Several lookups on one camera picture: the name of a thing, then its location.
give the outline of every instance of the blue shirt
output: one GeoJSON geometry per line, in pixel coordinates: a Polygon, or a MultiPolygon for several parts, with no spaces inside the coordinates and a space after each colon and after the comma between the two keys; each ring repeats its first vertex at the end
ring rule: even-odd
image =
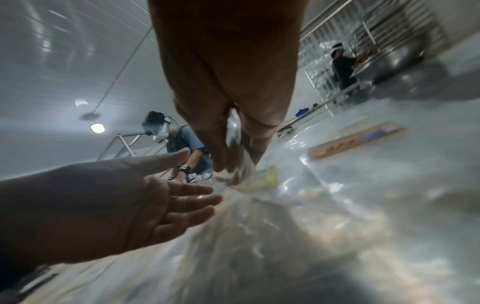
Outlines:
{"type": "Polygon", "coordinates": [[[176,130],[176,134],[172,139],[169,139],[166,144],[168,153],[180,151],[183,148],[189,148],[190,154],[195,150],[201,150],[202,157],[195,168],[191,169],[192,173],[200,174],[212,168],[212,161],[209,153],[205,149],[203,143],[195,135],[190,126],[181,126],[176,130]]]}

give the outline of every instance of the ceiling light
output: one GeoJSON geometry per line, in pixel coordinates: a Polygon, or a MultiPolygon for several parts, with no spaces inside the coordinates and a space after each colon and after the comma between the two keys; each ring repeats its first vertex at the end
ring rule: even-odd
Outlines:
{"type": "Polygon", "coordinates": [[[102,124],[93,124],[90,126],[90,129],[97,134],[105,132],[105,127],[102,124]]]}

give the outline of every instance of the hand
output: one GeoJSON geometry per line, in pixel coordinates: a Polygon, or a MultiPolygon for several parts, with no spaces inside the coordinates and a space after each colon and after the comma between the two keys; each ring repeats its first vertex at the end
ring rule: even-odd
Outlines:
{"type": "Polygon", "coordinates": [[[35,267],[80,262],[159,244],[207,221],[213,189],[150,176],[181,165],[188,149],[161,156],[75,164],[0,183],[0,247],[35,267]]]}
{"type": "Polygon", "coordinates": [[[183,183],[186,179],[187,179],[187,175],[185,174],[185,172],[180,171],[177,174],[175,181],[179,183],[183,183]]]}
{"type": "Polygon", "coordinates": [[[235,167],[225,143],[230,108],[239,110],[242,144],[255,163],[284,121],[307,4],[149,0],[175,107],[211,154],[215,171],[235,167]]]}

